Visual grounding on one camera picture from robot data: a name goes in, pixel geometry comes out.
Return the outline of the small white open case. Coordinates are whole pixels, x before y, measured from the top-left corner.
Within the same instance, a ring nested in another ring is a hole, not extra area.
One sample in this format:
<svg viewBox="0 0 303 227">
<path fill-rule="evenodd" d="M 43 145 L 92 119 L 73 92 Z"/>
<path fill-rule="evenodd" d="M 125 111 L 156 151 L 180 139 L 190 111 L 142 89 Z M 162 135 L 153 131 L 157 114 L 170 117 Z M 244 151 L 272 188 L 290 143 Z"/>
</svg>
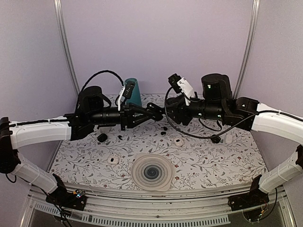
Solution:
<svg viewBox="0 0 303 227">
<path fill-rule="evenodd" d="M 117 165 L 119 163 L 119 157 L 109 156 L 108 159 L 107 159 L 107 162 L 110 165 Z"/>
</svg>

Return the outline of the aluminium frame post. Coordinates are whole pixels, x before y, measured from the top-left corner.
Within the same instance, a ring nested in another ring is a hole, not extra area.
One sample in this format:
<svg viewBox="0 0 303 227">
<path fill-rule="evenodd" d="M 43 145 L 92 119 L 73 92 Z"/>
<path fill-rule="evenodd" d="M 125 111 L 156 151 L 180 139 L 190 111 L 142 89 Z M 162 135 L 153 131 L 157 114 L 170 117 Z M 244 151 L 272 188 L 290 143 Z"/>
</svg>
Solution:
<svg viewBox="0 0 303 227">
<path fill-rule="evenodd" d="M 243 54 L 237 82 L 235 85 L 235 90 L 233 93 L 234 98 L 238 98 L 240 96 L 241 88 L 244 83 L 246 70 L 247 70 L 247 66 L 249 63 L 250 53 L 251 53 L 251 49 L 253 46 L 253 40 L 254 40 L 254 36 L 255 36 L 255 32 L 256 32 L 256 28 L 257 28 L 259 8 L 260 8 L 260 0 L 253 0 L 251 14 L 250 14 L 248 35 L 246 38 L 246 44 L 245 44 L 245 48 L 244 48 L 244 54 Z"/>
<path fill-rule="evenodd" d="M 66 27 L 65 27 L 65 22 L 64 22 L 63 9 L 62 9 L 62 1 L 54 0 L 53 3 L 54 3 L 54 10 L 55 10 L 55 16 L 56 16 L 56 20 L 57 20 L 57 25 L 58 25 L 58 29 L 59 29 L 59 35 L 60 35 L 60 39 L 62 42 L 62 48 L 63 48 L 64 56 L 66 59 L 68 72 L 71 77 L 71 83 L 72 83 L 75 93 L 78 94 L 80 92 L 80 87 L 79 87 L 79 83 L 78 83 L 78 80 L 76 77 L 76 73 L 75 73 L 75 69 L 74 69 L 74 65 L 73 65 L 72 57 L 71 57 L 71 51 L 69 48 L 68 37 L 67 37 Z"/>
</svg>

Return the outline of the aluminium right frame post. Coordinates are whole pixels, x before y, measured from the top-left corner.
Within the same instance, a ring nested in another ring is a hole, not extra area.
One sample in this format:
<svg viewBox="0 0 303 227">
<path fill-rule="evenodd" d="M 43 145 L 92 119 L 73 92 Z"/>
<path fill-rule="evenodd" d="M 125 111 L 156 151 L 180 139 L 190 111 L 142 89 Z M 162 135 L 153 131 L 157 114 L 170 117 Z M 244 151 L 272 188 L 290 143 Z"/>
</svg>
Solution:
<svg viewBox="0 0 303 227">
<path fill-rule="evenodd" d="M 245 44 L 245 48 L 244 48 L 244 54 L 243 54 L 237 82 L 235 85 L 235 90 L 233 93 L 234 98 L 238 98 L 240 96 L 241 88 L 244 83 L 246 70 L 247 70 L 247 66 L 249 63 L 250 53 L 251 53 L 251 49 L 253 46 L 253 40 L 254 40 L 254 36 L 255 36 L 255 32 L 256 32 L 256 28 L 257 28 L 259 8 L 260 8 L 260 0 L 253 0 L 251 14 L 250 14 L 248 35 L 246 38 L 246 44 Z"/>
</svg>

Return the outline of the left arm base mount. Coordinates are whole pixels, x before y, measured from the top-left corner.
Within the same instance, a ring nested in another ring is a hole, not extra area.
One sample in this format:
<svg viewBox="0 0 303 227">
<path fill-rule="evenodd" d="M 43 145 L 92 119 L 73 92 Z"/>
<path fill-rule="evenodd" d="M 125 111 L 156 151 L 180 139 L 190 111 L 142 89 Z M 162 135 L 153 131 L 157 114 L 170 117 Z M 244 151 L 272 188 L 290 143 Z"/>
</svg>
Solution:
<svg viewBox="0 0 303 227">
<path fill-rule="evenodd" d="M 57 188 L 54 192 L 47 194 L 45 201 L 59 207 L 84 211 L 87 202 L 86 192 L 79 189 L 68 192 L 61 178 L 55 174 L 53 176 L 57 182 Z"/>
</svg>

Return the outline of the white ribbed vase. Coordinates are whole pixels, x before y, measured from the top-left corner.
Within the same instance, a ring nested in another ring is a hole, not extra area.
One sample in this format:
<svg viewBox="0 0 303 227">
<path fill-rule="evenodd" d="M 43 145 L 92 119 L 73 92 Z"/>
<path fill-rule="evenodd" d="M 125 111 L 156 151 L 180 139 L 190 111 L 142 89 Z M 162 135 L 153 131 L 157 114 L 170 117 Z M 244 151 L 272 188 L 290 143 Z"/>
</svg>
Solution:
<svg viewBox="0 0 303 227">
<path fill-rule="evenodd" d="M 98 130 L 101 134 L 102 134 L 102 133 L 107 134 L 107 133 L 110 132 L 111 128 L 112 128 L 111 126 L 106 126 L 106 127 L 98 126 L 98 127 L 97 127 L 97 130 Z"/>
</svg>

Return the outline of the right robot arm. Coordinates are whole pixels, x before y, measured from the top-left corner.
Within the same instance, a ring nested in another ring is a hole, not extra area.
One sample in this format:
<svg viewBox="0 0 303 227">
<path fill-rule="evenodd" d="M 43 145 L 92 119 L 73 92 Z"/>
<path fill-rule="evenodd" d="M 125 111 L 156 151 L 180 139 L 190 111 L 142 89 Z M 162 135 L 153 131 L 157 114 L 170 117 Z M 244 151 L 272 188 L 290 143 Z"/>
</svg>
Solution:
<svg viewBox="0 0 303 227">
<path fill-rule="evenodd" d="M 303 119 L 269 107 L 258 100 L 234 99 L 227 75 L 208 74 L 201 78 L 203 99 L 189 82 L 177 74 L 168 78 L 177 97 L 165 97 L 164 111 L 169 122 L 187 126 L 192 119 L 218 120 L 231 129 L 266 132 L 297 142 L 296 151 L 283 163 L 256 177 L 245 195 L 248 206 L 255 206 L 276 187 L 303 172 Z"/>
</svg>

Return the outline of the aluminium front rail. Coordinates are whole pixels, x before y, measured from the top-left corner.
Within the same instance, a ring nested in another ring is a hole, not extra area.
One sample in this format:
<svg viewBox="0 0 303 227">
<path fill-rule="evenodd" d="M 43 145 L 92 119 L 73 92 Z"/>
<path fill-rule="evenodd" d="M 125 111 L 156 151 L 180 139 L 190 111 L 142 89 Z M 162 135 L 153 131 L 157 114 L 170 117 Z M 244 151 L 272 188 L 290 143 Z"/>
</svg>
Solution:
<svg viewBox="0 0 303 227">
<path fill-rule="evenodd" d="M 278 187 L 269 194 L 264 217 L 254 221 L 262 207 L 232 210 L 228 198 L 249 190 L 248 183 L 209 189 L 146 192 L 106 189 L 67 183 L 87 196 L 83 211 L 67 209 L 67 222 L 45 195 L 32 187 L 21 219 L 23 227 L 295 227 L 287 194 Z"/>
</svg>

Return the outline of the black case near right gripper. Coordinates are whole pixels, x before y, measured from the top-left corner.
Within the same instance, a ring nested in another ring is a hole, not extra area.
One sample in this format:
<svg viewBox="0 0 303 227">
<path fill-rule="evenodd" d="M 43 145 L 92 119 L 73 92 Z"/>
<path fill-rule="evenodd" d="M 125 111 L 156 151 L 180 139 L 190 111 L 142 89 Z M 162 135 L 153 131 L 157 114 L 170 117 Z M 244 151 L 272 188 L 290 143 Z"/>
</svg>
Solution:
<svg viewBox="0 0 303 227">
<path fill-rule="evenodd" d="M 220 143 L 220 141 L 221 141 L 221 137 L 220 137 L 220 136 L 212 135 L 212 137 L 211 137 L 210 140 L 212 141 L 212 143 L 218 144 L 218 143 Z"/>
</svg>

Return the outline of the cream swirl ceramic plate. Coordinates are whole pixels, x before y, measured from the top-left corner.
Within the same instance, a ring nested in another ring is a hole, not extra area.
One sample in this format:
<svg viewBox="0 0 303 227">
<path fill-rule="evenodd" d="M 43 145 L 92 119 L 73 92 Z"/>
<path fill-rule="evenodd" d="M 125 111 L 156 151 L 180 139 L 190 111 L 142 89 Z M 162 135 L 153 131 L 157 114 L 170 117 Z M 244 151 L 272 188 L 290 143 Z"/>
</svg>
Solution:
<svg viewBox="0 0 303 227">
<path fill-rule="evenodd" d="M 137 155 L 131 167 L 133 183 L 145 191 L 166 192 L 173 176 L 172 163 L 161 155 Z"/>
</svg>

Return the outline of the white earbud charging case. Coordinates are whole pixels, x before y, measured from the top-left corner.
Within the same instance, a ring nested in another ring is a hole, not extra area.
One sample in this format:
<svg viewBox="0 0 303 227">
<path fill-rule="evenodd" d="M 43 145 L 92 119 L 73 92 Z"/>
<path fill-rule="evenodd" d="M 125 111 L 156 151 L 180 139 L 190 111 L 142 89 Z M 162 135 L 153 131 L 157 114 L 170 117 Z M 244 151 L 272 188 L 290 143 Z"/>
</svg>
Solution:
<svg viewBox="0 0 303 227">
<path fill-rule="evenodd" d="M 182 147 L 184 145 L 184 141 L 181 138 L 175 138 L 173 142 L 177 147 Z"/>
</svg>

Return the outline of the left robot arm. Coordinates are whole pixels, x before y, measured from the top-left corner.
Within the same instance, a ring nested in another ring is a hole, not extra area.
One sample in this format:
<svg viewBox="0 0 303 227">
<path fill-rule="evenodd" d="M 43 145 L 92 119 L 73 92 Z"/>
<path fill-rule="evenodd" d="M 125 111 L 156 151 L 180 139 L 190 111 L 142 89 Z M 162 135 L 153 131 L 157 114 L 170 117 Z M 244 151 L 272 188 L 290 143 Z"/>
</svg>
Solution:
<svg viewBox="0 0 303 227">
<path fill-rule="evenodd" d="M 119 124 L 121 130 L 125 130 L 150 119 L 162 119 L 159 109 L 132 103 L 112 107 L 101 87 L 87 87 L 79 93 L 74 113 L 31 122 L 11 122 L 7 117 L 1 118 L 0 172 L 23 178 L 51 194 L 60 205 L 67 205 L 71 200 L 70 194 L 64 190 L 59 178 L 31 163 L 18 153 L 18 149 L 49 141 L 80 140 L 91 134 L 96 125 L 109 127 Z"/>
</svg>

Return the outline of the teal tapered vase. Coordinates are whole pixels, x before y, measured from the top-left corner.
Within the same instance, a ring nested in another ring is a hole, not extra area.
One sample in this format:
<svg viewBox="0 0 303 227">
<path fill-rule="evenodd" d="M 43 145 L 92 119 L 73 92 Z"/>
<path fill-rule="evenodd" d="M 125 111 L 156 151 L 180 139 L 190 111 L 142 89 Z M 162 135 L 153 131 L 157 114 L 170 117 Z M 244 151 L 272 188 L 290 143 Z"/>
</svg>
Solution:
<svg viewBox="0 0 303 227">
<path fill-rule="evenodd" d="M 135 78 L 128 78 L 125 80 L 125 84 L 127 84 L 127 82 L 132 81 L 135 83 L 134 89 L 132 91 L 132 95 L 130 99 L 127 99 L 127 103 L 133 103 L 136 104 L 138 106 L 142 106 L 142 101 L 141 101 L 141 94 L 140 94 L 140 89 L 139 89 L 139 83 L 138 80 Z"/>
</svg>

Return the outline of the black oval earbud case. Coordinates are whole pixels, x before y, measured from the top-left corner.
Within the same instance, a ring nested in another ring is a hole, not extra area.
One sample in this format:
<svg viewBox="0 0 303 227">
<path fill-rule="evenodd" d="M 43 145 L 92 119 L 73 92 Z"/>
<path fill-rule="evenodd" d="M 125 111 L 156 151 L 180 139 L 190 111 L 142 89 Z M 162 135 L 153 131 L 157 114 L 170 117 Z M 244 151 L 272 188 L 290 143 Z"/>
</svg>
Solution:
<svg viewBox="0 0 303 227">
<path fill-rule="evenodd" d="M 152 119 L 155 121 L 161 121 L 165 114 L 163 108 L 154 103 L 148 103 L 147 110 L 152 113 Z"/>
</svg>

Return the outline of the small black earbud case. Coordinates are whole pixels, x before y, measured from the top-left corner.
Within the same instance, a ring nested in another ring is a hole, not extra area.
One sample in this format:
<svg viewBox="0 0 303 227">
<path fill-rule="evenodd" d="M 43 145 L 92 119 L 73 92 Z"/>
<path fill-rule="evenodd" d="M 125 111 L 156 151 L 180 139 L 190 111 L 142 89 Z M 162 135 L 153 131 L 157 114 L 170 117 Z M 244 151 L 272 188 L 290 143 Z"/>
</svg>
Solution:
<svg viewBox="0 0 303 227">
<path fill-rule="evenodd" d="M 106 134 L 104 134 L 104 133 L 98 135 L 98 137 L 97 137 L 97 140 L 99 142 L 105 142 L 107 139 L 108 139 L 108 136 Z"/>
</svg>

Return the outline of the aluminium left frame post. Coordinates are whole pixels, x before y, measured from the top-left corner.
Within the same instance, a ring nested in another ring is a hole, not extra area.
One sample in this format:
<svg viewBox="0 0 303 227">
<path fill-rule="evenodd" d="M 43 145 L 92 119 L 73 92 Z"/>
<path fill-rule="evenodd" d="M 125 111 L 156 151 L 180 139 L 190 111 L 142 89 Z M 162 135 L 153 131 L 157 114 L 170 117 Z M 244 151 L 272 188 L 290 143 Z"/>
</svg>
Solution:
<svg viewBox="0 0 303 227">
<path fill-rule="evenodd" d="M 71 77 L 71 83 L 72 83 L 75 93 L 78 94 L 80 92 L 80 87 L 79 87 L 79 83 L 78 83 L 78 80 L 76 77 L 76 73 L 75 73 L 75 69 L 74 69 L 74 65 L 73 65 L 72 57 L 71 57 L 71 51 L 69 48 L 68 37 L 67 37 L 66 27 L 65 27 L 65 22 L 64 22 L 63 9 L 62 9 L 62 1 L 54 0 L 53 3 L 54 3 L 54 10 L 55 10 L 55 16 L 56 16 L 56 20 L 57 20 L 57 25 L 58 25 L 58 29 L 59 29 L 59 35 L 60 35 L 60 39 L 62 42 L 62 48 L 63 48 L 64 56 L 66 59 L 68 72 Z"/>
</svg>

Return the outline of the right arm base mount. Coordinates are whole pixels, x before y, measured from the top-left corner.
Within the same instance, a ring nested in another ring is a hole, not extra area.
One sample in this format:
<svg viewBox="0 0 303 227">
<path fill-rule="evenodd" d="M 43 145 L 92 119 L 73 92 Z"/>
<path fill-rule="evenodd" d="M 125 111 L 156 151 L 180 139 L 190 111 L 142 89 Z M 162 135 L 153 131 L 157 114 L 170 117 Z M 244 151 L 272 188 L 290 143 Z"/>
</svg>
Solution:
<svg viewBox="0 0 303 227">
<path fill-rule="evenodd" d="M 269 202 L 268 193 L 264 193 L 259 189 L 261 176 L 262 175 L 258 175 L 253 179 L 248 192 L 230 196 L 228 198 L 228 206 L 232 211 L 247 209 Z"/>
</svg>

